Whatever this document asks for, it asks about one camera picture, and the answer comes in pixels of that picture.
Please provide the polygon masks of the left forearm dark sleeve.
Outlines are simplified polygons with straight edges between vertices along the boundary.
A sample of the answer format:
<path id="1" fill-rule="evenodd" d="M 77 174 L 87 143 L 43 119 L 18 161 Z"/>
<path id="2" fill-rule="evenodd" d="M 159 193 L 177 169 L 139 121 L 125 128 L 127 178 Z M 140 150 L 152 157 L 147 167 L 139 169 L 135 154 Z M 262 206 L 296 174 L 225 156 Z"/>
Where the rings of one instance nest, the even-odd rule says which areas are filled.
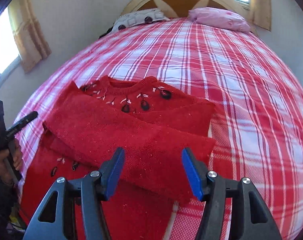
<path id="1" fill-rule="evenodd" d="M 17 192 L 12 184 L 6 184 L 0 177 L 0 239 L 19 239 L 7 231 L 12 207 L 17 201 Z"/>

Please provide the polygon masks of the left hand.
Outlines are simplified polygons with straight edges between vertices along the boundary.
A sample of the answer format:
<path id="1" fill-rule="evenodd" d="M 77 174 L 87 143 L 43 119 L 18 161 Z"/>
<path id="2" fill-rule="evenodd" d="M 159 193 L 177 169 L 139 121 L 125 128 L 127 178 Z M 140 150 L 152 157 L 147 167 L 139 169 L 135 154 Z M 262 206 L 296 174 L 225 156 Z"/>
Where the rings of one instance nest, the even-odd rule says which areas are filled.
<path id="1" fill-rule="evenodd" d="M 15 152 L 13 156 L 13 166 L 19 171 L 23 165 L 23 153 L 19 141 L 14 139 Z M 13 178 L 10 172 L 7 170 L 5 159 L 9 156 L 9 150 L 0 151 L 0 178 L 6 184 L 12 184 Z"/>

